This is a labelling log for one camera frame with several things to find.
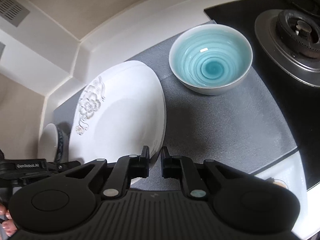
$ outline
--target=black stove top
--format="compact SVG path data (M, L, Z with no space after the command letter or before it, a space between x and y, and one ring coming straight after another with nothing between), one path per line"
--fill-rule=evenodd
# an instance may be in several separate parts
M320 88L294 79L263 50L256 38L254 25L262 12L271 9L295 8L285 0L241 0L204 11L218 24L239 30L250 42L252 66L270 90L291 129L301 154L307 188L311 188L320 181Z

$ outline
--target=embossed flower design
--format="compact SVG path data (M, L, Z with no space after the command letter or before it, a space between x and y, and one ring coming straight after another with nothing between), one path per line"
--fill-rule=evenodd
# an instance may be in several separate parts
M95 93L91 91L86 91L85 95L79 102L81 115L85 116L87 119L93 117L94 112L98 111L101 107L101 103Z
M84 129L80 125L77 125L76 126L76 133L79 135L83 135Z

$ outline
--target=light blue bowl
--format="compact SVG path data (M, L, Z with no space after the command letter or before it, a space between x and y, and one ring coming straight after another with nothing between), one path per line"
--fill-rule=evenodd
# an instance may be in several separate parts
M169 64L186 87L218 95L240 84L251 67L252 55L249 41L239 31L206 24L178 37L171 47Z

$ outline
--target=floral pattern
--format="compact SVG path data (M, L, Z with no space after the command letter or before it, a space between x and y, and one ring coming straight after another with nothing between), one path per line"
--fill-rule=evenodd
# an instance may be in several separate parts
M102 78L99 76L97 80L92 82L82 92L78 103L79 121L76 126L76 133L83 135L89 128L87 121L94 116L94 113L99 111L101 101L105 100L104 97L105 86Z

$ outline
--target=vent grille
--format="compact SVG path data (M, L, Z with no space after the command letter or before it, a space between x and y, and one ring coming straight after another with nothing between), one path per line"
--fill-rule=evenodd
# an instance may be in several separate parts
M0 0L0 16L18 27L29 11L15 0Z

